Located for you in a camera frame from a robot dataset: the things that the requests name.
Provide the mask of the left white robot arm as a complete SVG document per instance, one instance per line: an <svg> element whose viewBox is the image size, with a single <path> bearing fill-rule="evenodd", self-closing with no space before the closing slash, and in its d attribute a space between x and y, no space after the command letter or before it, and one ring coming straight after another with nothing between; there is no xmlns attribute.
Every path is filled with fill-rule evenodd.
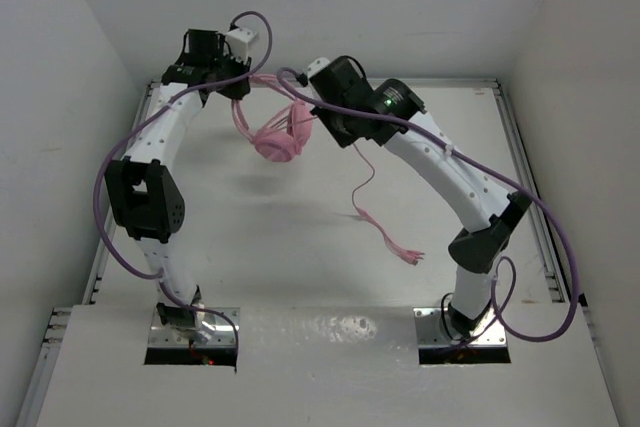
<svg viewBox="0 0 640 427"><path fill-rule="evenodd" d="M222 81L220 94L240 100L249 93L245 73L256 32L233 25L228 32L188 30L177 60L153 91L148 123L119 160L109 162L105 181L116 224L146 259L158 291L162 324L196 330L203 315L198 285L178 257L176 235L186 207L171 170L187 129Z"/></svg>

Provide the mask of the pink headphones with cable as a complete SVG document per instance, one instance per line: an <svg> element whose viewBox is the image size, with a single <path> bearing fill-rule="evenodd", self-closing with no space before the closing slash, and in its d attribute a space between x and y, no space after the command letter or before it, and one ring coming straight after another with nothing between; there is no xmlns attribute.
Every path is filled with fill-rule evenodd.
<svg viewBox="0 0 640 427"><path fill-rule="evenodd" d="M273 163L288 163L299 157L312 135L312 123L316 119L307 103L286 91L272 74L256 74L250 82L278 92L288 98L290 103L264 125L252 129L244 115L240 100L231 101L231 115L237 131L253 146L265 160ZM406 249L396 243L365 209L356 203L356 194L366 187L376 175L376 169L361 150L355 146L355 152L370 170L369 177L351 192L351 205L357 213L356 219L375 227L381 234L386 248L405 263L417 265L424 259L424 253Z"/></svg>

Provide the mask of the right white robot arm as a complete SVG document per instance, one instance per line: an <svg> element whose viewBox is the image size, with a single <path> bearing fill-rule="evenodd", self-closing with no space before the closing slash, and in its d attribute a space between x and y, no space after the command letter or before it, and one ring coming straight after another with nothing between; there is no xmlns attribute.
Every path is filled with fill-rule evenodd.
<svg viewBox="0 0 640 427"><path fill-rule="evenodd" d="M348 56L318 58L306 76L314 96L326 104L312 113L340 147L365 139L386 148L433 187L460 220L462 229L448 247L457 265L448 316L459 335L469 336L490 307L496 258L530 200L454 157L449 138L404 82L387 79L373 87Z"/></svg>

